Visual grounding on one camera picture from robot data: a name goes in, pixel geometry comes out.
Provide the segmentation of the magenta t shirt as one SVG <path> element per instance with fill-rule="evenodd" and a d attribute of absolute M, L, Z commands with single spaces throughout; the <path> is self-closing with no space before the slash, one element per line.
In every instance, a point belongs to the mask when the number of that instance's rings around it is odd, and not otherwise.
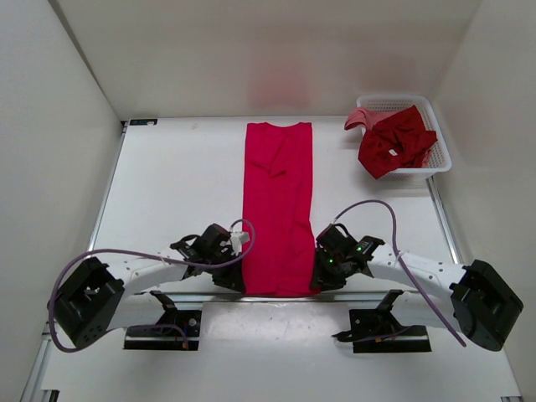
<path fill-rule="evenodd" d="M 312 190 L 312 124 L 248 124 L 242 211 L 255 242 L 242 261 L 246 295 L 316 294 Z"/>

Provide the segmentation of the dark red t shirt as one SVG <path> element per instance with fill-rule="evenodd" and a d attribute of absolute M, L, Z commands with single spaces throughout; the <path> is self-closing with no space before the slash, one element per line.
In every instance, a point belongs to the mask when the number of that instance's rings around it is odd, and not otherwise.
<path fill-rule="evenodd" d="M 358 160 L 375 179 L 399 168 L 423 168 L 437 143 L 437 134 L 425 127 L 416 106 L 380 112 L 379 121 L 366 129 Z"/>

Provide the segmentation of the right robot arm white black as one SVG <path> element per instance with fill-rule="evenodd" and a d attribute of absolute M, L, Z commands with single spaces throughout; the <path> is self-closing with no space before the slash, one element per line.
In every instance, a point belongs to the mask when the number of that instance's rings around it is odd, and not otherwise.
<path fill-rule="evenodd" d="M 351 328 L 335 336 L 342 343 L 364 345 L 410 335 L 417 327 L 443 327 L 498 352 L 523 310 L 520 298 L 485 261 L 434 261 L 371 236 L 356 240 L 344 225 L 330 224 L 317 237 L 311 289 L 339 290 L 358 274 L 407 288 L 388 291 L 374 309 L 352 310 Z"/>

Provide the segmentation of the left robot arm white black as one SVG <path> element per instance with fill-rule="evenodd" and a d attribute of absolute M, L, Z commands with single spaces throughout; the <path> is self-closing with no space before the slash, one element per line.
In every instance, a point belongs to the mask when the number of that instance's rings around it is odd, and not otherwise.
<path fill-rule="evenodd" d="M 250 221 L 238 223 L 240 230 L 211 224 L 156 254 L 103 249 L 76 256 L 60 272 L 47 305 L 54 346 L 76 353 L 124 328 L 177 338 L 187 349 L 191 331 L 178 323 L 175 303 L 158 288 L 208 273 L 216 285 L 244 292 L 242 261 L 256 232 Z"/>

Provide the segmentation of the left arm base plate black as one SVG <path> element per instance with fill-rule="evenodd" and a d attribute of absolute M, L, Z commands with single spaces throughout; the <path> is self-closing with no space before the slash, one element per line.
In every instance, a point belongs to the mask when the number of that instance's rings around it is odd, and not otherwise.
<path fill-rule="evenodd" d="M 202 323 L 202 307 L 177 307 L 160 291 L 150 291 L 162 313 L 154 323 L 135 324 L 126 329 L 123 348 L 146 351 L 198 351 Z"/>

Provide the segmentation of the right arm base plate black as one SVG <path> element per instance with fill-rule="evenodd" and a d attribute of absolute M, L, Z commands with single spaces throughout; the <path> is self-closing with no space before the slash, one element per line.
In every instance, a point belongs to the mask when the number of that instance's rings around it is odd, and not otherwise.
<path fill-rule="evenodd" d="M 429 353 L 426 328 L 403 326 L 391 312 L 402 294 L 401 290 L 391 290 L 373 309 L 350 309 L 350 328 L 332 337 L 339 343 L 351 343 L 353 353 Z"/>

